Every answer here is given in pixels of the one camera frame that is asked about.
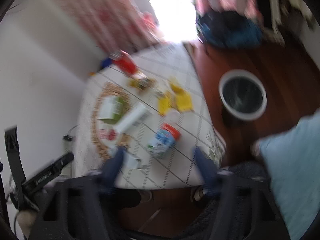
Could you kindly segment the blue red milk carton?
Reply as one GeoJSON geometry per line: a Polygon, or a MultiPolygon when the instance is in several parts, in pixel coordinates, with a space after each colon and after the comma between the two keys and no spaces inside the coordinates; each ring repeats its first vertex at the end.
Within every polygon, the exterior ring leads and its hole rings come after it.
{"type": "Polygon", "coordinates": [[[165,122],[149,140],[147,149],[153,157],[163,158],[180,136],[181,133],[174,125],[165,122]]]}

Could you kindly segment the green white small box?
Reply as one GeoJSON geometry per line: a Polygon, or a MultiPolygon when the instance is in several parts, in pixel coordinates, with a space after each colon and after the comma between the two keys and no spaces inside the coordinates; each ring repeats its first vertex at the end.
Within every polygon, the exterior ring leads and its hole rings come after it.
{"type": "Polygon", "coordinates": [[[124,114],[125,102],[121,96],[109,95],[104,98],[97,119],[109,124],[116,124],[124,114]]]}

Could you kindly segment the white long cardboard box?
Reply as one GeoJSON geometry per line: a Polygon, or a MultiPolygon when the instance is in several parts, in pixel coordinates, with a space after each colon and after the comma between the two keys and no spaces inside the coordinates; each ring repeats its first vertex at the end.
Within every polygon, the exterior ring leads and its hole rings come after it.
{"type": "Polygon", "coordinates": [[[117,134],[122,134],[128,131],[132,126],[136,123],[144,120],[146,117],[150,115],[149,109],[143,103],[138,103],[136,106],[127,112],[118,123],[116,123],[113,127],[114,131],[117,134]]]}

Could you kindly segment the white round trash bin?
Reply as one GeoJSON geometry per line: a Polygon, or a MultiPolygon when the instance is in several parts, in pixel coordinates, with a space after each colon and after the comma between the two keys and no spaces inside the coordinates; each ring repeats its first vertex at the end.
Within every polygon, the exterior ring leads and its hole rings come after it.
{"type": "Polygon", "coordinates": [[[219,81],[219,96],[225,122],[251,122],[259,119],[267,106],[263,83],[251,72],[234,69],[219,81]]]}

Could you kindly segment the round woven placemat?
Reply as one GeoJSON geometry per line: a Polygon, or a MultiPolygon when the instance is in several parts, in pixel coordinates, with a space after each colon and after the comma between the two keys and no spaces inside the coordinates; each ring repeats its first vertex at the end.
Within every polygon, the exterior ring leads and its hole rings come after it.
{"type": "Polygon", "coordinates": [[[95,101],[91,115],[91,142],[99,157],[111,157],[111,147],[117,144],[115,126],[131,108],[127,92],[119,85],[107,82],[95,101]]]}

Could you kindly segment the white quilted tablecloth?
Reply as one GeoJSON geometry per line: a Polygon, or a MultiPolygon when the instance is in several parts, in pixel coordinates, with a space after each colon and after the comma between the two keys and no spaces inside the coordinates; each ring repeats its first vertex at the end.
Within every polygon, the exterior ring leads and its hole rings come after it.
{"type": "Polygon", "coordinates": [[[128,77],[112,65],[87,82],[73,148],[74,175],[84,176],[100,168],[108,158],[114,132],[111,126],[98,120],[98,112],[103,98],[118,92],[128,98],[131,107],[138,103],[145,105],[149,115],[129,129],[129,152],[141,160],[142,168],[123,167],[116,180],[117,187],[158,190],[200,185],[194,147],[200,147],[216,165],[221,165],[226,143],[212,124],[199,77],[185,46],[174,43],[149,48],[134,54],[133,60],[145,75],[156,80],[157,87],[168,88],[168,80],[175,78],[190,94],[193,110],[182,113],[176,125],[180,138],[162,158],[154,158],[148,152],[148,142],[164,122],[158,112],[156,93],[153,89],[139,92],[131,87],[128,77]]]}

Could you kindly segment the yellow snack wrapper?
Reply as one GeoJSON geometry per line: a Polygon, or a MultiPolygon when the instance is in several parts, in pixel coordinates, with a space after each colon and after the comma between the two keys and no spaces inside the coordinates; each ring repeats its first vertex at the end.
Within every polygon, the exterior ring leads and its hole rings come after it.
{"type": "Polygon", "coordinates": [[[179,112],[193,111],[191,94],[174,77],[162,81],[156,88],[157,106],[160,115],[165,116],[171,109],[179,112]]]}

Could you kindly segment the light blue blanket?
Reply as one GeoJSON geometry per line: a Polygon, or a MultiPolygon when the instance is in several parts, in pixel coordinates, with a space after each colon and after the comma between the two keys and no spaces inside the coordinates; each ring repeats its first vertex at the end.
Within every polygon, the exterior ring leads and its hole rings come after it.
{"type": "Polygon", "coordinates": [[[258,139],[261,158],[291,239],[301,239],[319,212],[319,111],[290,130],[258,139]]]}

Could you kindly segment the small colourful snack wrapper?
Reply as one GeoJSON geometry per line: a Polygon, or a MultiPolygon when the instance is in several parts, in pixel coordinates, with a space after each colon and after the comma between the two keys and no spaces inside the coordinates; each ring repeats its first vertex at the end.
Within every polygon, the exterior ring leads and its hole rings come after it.
{"type": "Polygon", "coordinates": [[[139,92],[143,92],[149,88],[152,88],[156,83],[155,79],[151,79],[148,77],[142,77],[142,78],[130,78],[128,85],[132,88],[137,89],[139,92]]]}

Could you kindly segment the red snack packet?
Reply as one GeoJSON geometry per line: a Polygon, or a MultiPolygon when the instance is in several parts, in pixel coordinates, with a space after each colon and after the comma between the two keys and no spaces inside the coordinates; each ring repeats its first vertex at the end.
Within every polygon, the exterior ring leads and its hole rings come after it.
{"type": "Polygon", "coordinates": [[[132,57],[125,51],[119,50],[110,55],[110,59],[116,64],[126,75],[133,75],[138,71],[132,57]]]}

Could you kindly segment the pink floral curtain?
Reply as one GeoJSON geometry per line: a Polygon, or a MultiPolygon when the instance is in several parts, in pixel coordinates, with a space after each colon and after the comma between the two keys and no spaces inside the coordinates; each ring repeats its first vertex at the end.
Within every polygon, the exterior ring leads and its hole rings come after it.
{"type": "Polygon", "coordinates": [[[135,53],[158,38],[132,0],[54,0],[107,54],[135,53]]]}

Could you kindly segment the blue clothes pile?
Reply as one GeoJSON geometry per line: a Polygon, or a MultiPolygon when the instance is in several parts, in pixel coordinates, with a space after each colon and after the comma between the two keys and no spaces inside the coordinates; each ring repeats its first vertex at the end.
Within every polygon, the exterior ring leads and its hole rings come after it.
{"type": "Polygon", "coordinates": [[[197,26],[204,41],[219,48],[256,47],[263,35],[259,25],[236,11],[210,9],[198,18],[197,26]]]}

